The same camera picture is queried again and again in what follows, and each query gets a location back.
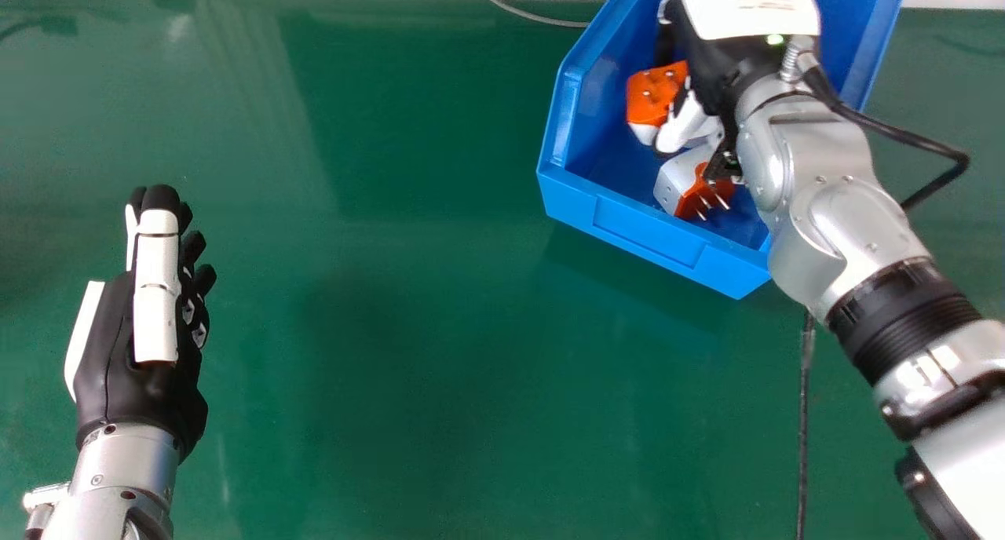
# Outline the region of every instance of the green tabletop surface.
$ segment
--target green tabletop surface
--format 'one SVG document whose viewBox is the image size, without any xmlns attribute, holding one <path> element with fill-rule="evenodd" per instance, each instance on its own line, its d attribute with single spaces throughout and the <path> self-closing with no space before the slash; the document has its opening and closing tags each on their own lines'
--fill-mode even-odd
<svg viewBox="0 0 1005 540">
<path fill-rule="evenodd" d="M 913 223 L 994 317 L 1003 23 L 904 12 L 868 107 L 972 151 Z M 0 0 L 0 536 L 71 475 L 77 305 L 123 267 L 130 190 L 167 182 L 219 273 L 177 537 L 791 537 L 799 309 L 544 214 L 577 36 L 481 0 Z M 946 165 L 873 148 L 898 197 Z M 922 538 L 826 334 L 811 401 L 808 537 Z"/>
</svg>

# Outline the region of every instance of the robotic hand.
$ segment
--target robotic hand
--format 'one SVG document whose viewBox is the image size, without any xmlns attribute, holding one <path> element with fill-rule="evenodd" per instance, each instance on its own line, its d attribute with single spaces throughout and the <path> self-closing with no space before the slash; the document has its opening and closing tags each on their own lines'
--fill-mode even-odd
<svg viewBox="0 0 1005 540">
<path fill-rule="evenodd" d="M 856 122 L 935 143 L 840 103 L 817 60 L 814 0 L 660 8 L 690 74 L 675 114 L 698 104 L 721 120 L 720 151 L 736 155 L 771 231 L 772 278 L 837 336 L 910 443 L 895 474 L 923 526 L 934 538 L 1005 538 L 1005 327 L 941 275 L 879 185 Z M 686 138 L 700 117 L 676 120 L 658 134 Z"/>
<path fill-rule="evenodd" d="M 126 271 L 90 282 L 66 352 L 80 449 L 69 483 L 24 496 L 27 539 L 169 540 L 178 465 L 202 437 L 208 407 L 197 388 L 209 333 L 196 268 L 198 231 L 179 241 L 192 211 L 169 186 L 138 188 L 126 205 Z"/>
</svg>

